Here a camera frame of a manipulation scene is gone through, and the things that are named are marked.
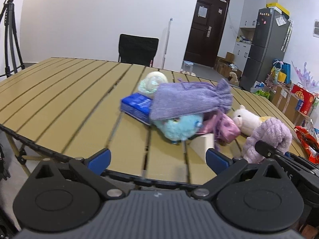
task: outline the red box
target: red box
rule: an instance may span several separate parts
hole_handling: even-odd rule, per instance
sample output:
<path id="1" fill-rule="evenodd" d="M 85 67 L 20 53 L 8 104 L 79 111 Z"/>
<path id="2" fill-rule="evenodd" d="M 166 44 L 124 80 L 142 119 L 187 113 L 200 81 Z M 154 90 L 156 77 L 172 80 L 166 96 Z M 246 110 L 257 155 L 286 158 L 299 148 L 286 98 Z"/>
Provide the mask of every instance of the red box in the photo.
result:
<path id="1" fill-rule="evenodd" d="M 315 100 L 315 96 L 295 84 L 293 85 L 291 92 L 296 94 L 299 99 L 303 100 L 303 106 L 301 107 L 300 112 L 308 115 L 310 107 Z"/>

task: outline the tripod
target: tripod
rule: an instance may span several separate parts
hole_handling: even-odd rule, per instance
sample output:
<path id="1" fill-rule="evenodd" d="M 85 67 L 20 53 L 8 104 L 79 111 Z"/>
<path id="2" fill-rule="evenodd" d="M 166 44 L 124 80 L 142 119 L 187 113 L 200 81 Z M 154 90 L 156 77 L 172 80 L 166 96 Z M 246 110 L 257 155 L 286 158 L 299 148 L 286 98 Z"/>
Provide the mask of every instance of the tripod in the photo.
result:
<path id="1" fill-rule="evenodd" d="M 18 69 L 24 69 L 24 63 L 22 61 L 21 52 L 18 44 L 18 37 L 17 37 L 17 27 L 16 27 L 16 20 L 15 20 L 15 13 L 14 13 L 14 3 L 13 0 L 4 0 L 4 5 L 2 11 L 0 13 L 0 22 L 2 21 L 4 15 L 4 56 L 5 56 L 5 74 L 0 75 L 2 76 L 11 76 L 12 72 L 17 73 Z M 10 53 L 12 59 L 12 66 L 13 70 L 10 70 L 9 66 L 9 55 L 8 55 L 8 36 L 9 36 L 9 43 L 10 43 Z M 17 67 L 15 54 L 14 54 L 14 47 L 13 47 L 13 37 L 15 41 L 15 46 L 17 49 L 20 66 Z"/>

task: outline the mop handle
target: mop handle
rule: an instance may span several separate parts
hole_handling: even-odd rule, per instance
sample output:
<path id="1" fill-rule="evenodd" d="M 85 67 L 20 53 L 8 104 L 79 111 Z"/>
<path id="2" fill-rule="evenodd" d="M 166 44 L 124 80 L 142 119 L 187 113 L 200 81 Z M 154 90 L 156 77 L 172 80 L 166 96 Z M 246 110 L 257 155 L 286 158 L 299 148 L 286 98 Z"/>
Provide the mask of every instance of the mop handle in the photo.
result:
<path id="1" fill-rule="evenodd" d="M 163 57 L 162 69 L 164 69 L 164 64 L 165 64 L 165 59 L 166 59 L 166 54 L 167 54 L 168 39 L 169 39 L 169 33 L 170 33 L 170 30 L 171 30 L 172 21 L 173 21 L 173 18 L 170 18 L 170 20 L 168 22 L 167 38 L 166 38 L 165 49 L 164 49 L 164 57 Z"/>

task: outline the white block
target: white block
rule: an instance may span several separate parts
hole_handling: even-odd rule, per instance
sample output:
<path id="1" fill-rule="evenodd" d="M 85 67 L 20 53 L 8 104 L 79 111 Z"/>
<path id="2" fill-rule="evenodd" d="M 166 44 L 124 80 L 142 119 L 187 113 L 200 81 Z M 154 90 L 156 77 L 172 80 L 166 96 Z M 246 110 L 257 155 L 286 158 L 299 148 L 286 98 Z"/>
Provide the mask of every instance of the white block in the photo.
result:
<path id="1" fill-rule="evenodd" d="M 209 148 L 214 148 L 214 134 L 206 134 L 196 137 L 189 145 L 206 163 L 206 151 Z"/>

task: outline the refrigerator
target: refrigerator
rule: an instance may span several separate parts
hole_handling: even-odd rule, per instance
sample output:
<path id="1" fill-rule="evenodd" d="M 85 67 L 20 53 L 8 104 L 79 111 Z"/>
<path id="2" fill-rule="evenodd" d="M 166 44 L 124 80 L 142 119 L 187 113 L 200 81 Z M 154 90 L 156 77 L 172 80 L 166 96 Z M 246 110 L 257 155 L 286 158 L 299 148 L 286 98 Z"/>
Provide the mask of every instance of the refrigerator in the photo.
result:
<path id="1" fill-rule="evenodd" d="M 255 81 L 264 82 L 270 74 L 274 59 L 284 58 L 282 46 L 286 37 L 289 21 L 279 26 L 276 18 L 281 14 L 273 8 L 260 9 L 256 22 L 251 49 L 242 73 L 239 86 L 250 91 Z"/>

